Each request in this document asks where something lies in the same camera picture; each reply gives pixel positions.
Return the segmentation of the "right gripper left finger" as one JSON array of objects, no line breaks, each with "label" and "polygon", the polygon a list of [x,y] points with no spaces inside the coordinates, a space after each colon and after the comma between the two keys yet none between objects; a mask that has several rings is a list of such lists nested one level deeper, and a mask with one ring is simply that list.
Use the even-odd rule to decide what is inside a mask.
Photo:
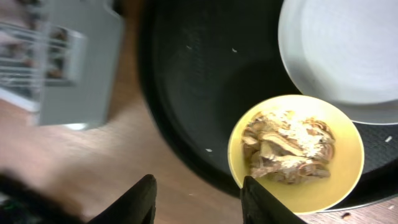
[{"label": "right gripper left finger", "polygon": [[147,174],[88,224],[153,224],[156,196],[156,179]]}]

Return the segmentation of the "food scraps pile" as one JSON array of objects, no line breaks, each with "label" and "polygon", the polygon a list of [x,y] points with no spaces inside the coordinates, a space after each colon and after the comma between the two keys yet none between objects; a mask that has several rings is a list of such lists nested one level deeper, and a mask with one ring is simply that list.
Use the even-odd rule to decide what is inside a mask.
[{"label": "food scraps pile", "polygon": [[258,113],[242,133],[242,148],[253,178],[301,184],[329,178],[335,152],[330,127],[294,111]]}]

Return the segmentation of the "yellow bowl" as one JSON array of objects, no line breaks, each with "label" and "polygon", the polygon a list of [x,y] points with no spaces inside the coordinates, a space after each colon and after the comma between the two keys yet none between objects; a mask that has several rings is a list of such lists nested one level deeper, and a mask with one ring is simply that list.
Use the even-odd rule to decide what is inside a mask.
[{"label": "yellow bowl", "polygon": [[325,122],[335,137],[333,159],[327,165],[331,176],[301,184],[283,184],[265,177],[254,178],[277,200],[296,214],[326,210],[346,198],[359,181],[364,166],[364,146],[351,120],[335,106],[303,95],[277,96],[257,104],[235,124],[228,143],[228,164],[234,181],[243,186],[250,176],[242,148],[242,133],[248,122],[262,112],[294,111],[302,117]]}]

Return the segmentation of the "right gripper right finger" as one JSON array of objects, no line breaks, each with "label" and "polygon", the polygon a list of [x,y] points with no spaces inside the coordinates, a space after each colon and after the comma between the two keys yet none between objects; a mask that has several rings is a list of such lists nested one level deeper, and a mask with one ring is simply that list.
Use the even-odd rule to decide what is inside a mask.
[{"label": "right gripper right finger", "polygon": [[240,199],[244,224],[306,224],[251,176],[244,178]]}]

